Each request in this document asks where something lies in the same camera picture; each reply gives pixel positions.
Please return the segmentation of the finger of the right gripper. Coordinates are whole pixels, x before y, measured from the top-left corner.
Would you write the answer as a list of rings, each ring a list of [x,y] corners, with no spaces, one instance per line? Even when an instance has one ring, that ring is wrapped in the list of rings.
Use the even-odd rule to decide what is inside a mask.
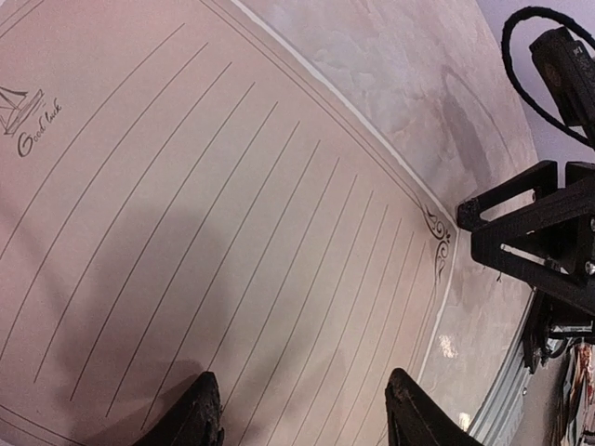
[[[594,164],[543,161],[460,204],[471,257],[544,291],[594,289]]]

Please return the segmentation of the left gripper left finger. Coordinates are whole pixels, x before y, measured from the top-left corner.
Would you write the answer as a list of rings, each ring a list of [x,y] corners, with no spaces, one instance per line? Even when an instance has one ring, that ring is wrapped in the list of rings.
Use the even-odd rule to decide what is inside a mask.
[[[124,441],[115,427],[92,437],[91,445],[222,445],[224,427],[218,380],[213,372],[196,375],[179,399],[146,433]]]

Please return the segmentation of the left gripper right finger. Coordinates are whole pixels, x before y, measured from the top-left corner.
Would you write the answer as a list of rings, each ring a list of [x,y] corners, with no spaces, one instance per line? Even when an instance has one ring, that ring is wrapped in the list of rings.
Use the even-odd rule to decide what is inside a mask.
[[[403,368],[395,368],[385,388],[388,444],[482,446],[455,424]]]

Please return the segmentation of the ornate bordered letter sheet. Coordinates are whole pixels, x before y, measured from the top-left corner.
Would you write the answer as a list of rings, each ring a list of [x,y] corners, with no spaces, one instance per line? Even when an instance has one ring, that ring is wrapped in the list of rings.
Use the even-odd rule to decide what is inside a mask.
[[[240,3],[2,3],[4,443],[132,444],[211,372],[229,445],[383,445],[455,237]]]

